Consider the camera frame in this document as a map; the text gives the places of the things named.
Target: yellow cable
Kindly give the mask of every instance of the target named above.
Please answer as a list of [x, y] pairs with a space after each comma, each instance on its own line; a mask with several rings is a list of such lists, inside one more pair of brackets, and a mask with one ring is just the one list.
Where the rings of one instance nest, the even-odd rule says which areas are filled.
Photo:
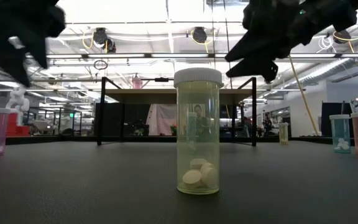
[[290, 58], [290, 62], [291, 62], [293, 75], [295, 76], [296, 82], [298, 83], [299, 90], [301, 91], [303, 102], [305, 102], [306, 110], [308, 111], [311, 124], [313, 125], [313, 129], [314, 129], [314, 132], [316, 133], [316, 136], [318, 136], [317, 128], [316, 128], [316, 125], [314, 124], [313, 117], [311, 116], [308, 102], [306, 101], [305, 94], [303, 93], [303, 88], [301, 87], [301, 83], [299, 82], [298, 75], [296, 74], [295, 66], [293, 66], [291, 54], [289, 55], [289, 58]]
[[340, 37], [337, 37], [335, 34], [336, 34], [336, 31], [333, 33], [333, 36], [334, 36], [335, 38], [337, 38], [338, 40], [343, 40], [343, 41], [354, 41], [354, 40], [358, 40], [358, 38], [354, 38], [354, 39], [340, 38]]
[[92, 46], [93, 46], [93, 34], [94, 34], [94, 32], [92, 32], [92, 39], [91, 39], [91, 45], [90, 45], [90, 46], [87, 46], [87, 45], [85, 44], [85, 33], [84, 33], [84, 35], [83, 35], [83, 37], [82, 37], [82, 44], [83, 44], [84, 47], [86, 47], [87, 49], [91, 49]]

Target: ceiling pipe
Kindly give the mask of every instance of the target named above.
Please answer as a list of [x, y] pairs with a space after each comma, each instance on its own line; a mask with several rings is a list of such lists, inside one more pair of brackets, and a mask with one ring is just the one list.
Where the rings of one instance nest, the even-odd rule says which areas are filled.
[[355, 72], [355, 73], [353, 73], [351, 75], [346, 75], [345, 77], [335, 79], [332, 82], [333, 83], [339, 83], [339, 82], [342, 82], [342, 81], [345, 81], [345, 80], [348, 80], [348, 79], [351, 79], [351, 78], [354, 78], [354, 77], [358, 77], [358, 72]]
[[[345, 69], [348, 69], [353, 66], [358, 66], [358, 63], [356, 63], [354, 59], [350, 59], [350, 58], [337, 59], [331, 63], [321, 63], [307, 71], [300, 72], [298, 74], [298, 78], [300, 83], [307, 85], [309, 83], [316, 83], [320, 80], [324, 80], [327, 77], [330, 77], [331, 75], [335, 75], [339, 72], [343, 72]], [[288, 88], [293, 85], [296, 85], [295, 77], [291, 78], [286, 83], [276, 85], [275, 88]]]

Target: ceiling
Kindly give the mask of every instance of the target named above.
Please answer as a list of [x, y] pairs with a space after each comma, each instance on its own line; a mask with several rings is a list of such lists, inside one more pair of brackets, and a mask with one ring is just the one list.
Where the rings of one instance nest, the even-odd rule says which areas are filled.
[[[245, 34], [242, 27], [242, 10], [246, 6], [243, 0], [227, 0], [223, 7], [220, 1], [212, 8], [211, 1], [204, 0], [60, 0], [58, 5], [66, 12], [67, 28], [56, 39], [48, 39], [49, 54], [104, 54], [104, 51], [92, 44], [92, 33], [97, 27], [105, 27], [108, 36], [114, 40], [117, 53], [168, 53], [168, 54], [226, 54]], [[197, 44], [191, 37], [194, 27], [204, 27], [208, 35], [208, 44]], [[328, 53], [334, 48], [337, 52], [349, 51], [348, 44], [332, 44], [327, 50], [322, 44], [327, 32], [316, 35], [307, 46], [299, 45], [292, 53]], [[352, 38], [358, 37], [358, 25], [348, 29]], [[352, 42], [358, 51], [358, 40]], [[100, 89], [100, 82], [90, 79], [107, 76], [121, 88], [132, 88], [131, 78], [137, 74], [141, 78], [173, 78], [176, 71], [190, 67], [215, 68], [222, 72], [225, 88], [237, 88], [249, 77], [233, 78], [225, 76], [236, 63], [213, 58], [110, 58], [103, 59], [108, 67], [97, 70], [94, 67], [98, 59], [50, 59], [50, 68], [39, 70], [36, 64], [29, 66], [29, 74], [34, 80], [55, 77], [56, 79], [77, 79], [81, 83], [76, 88]], [[305, 71], [319, 61], [298, 61], [297, 70]], [[293, 77], [288, 62], [277, 62], [279, 66], [274, 85]], [[34, 88], [67, 89], [58, 82], [49, 85], [46, 82], [34, 83]], [[257, 76], [257, 85], [267, 87], [264, 79]], [[172, 82], [148, 82], [144, 88], [173, 88]], [[73, 95], [71, 100], [83, 100]]]

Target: spotlight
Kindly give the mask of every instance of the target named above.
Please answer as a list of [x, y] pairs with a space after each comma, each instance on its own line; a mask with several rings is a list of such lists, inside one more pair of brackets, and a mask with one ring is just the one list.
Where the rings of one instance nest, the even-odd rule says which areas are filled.
[[106, 34], [106, 28], [96, 28], [96, 32], [93, 34], [93, 41], [95, 46], [102, 48], [103, 50], [107, 48], [108, 53], [116, 53], [116, 43]]
[[199, 44], [205, 44], [207, 39], [204, 27], [195, 27], [193, 31], [193, 40]]
[[340, 32], [335, 32], [333, 36], [334, 36], [334, 41], [337, 44], [346, 44], [346, 43], [348, 43], [347, 40], [350, 40], [352, 38], [350, 33], [346, 30], [342, 30]]

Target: hanging cable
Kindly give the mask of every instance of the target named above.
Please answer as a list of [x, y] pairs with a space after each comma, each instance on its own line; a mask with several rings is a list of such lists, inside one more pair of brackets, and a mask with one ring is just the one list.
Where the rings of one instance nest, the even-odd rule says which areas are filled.
[[353, 38], [353, 39], [345, 39], [345, 38], [340, 38], [340, 37], [337, 37], [335, 34], [336, 34], [337, 32], [335, 31], [334, 33], [333, 33], [333, 36], [335, 37], [335, 38], [337, 38], [338, 40], [343, 40], [343, 41], [355, 41], [355, 40], [358, 40], [358, 37], [357, 38]]
[[83, 44], [84, 47], [87, 48], [87, 49], [91, 49], [92, 46], [93, 46], [93, 34], [94, 34], [94, 32], [92, 32], [92, 38], [91, 38], [91, 45], [90, 45], [90, 46], [87, 46], [87, 45], [85, 44], [85, 33], [84, 33], [84, 35], [83, 35], [82, 44]]
[[298, 83], [299, 90], [301, 91], [301, 94], [302, 94], [303, 102], [305, 103], [306, 110], [308, 111], [311, 124], [313, 125], [314, 132], [316, 133], [316, 136], [318, 136], [317, 128], [316, 128], [316, 125], [315, 125], [315, 123], [313, 121], [313, 117], [311, 116], [311, 113], [310, 113], [310, 110], [309, 110], [309, 105], [308, 105], [308, 102], [306, 101], [306, 98], [305, 98], [305, 94], [303, 93], [303, 87], [301, 86], [301, 83], [299, 82], [299, 79], [298, 79], [298, 75], [296, 74], [296, 70], [295, 70], [295, 66], [293, 65], [293, 62], [292, 62], [291, 54], [289, 54], [288, 57], [289, 57], [290, 62], [291, 62], [293, 75], [295, 76], [296, 82]]
[[[229, 46], [229, 28], [227, 27], [227, 16], [226, 16], [226, 0], [223, 0], [223, 8], [224, 8], [224, 21], [226, 24], [226, 37], [227, 37], [227, 52], [230, 51], [230, 46]], [[231, 89], [233, 89], [233, 83], [230, 77], [230, 87]]]

